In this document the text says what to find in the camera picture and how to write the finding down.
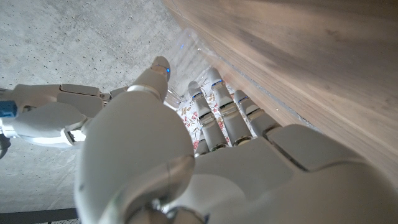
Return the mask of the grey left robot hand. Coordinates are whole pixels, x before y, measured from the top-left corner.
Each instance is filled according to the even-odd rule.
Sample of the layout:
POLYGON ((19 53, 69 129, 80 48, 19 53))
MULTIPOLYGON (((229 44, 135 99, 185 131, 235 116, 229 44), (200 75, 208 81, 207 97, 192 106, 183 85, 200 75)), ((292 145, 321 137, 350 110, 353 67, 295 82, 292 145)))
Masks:
POLYGON ((197 146, 165 105, 157 57, 85 128, 75 182, 83 223, 396 223, 397 190, 367 159, 299 124, 280 125, 211 73, 226 131, 196 84, 197 146))

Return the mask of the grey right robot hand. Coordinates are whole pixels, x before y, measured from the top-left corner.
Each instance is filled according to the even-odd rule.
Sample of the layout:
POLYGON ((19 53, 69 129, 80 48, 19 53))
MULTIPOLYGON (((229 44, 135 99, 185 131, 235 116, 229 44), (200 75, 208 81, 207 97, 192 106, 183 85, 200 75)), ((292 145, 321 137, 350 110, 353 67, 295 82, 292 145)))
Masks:
POLYGON ((85 126, 113 98, 127 90, 103 93, 93 86, 75 84, 22 85, 1 89, 1 149, 11 139, 50 147, 78 147, 85 126))

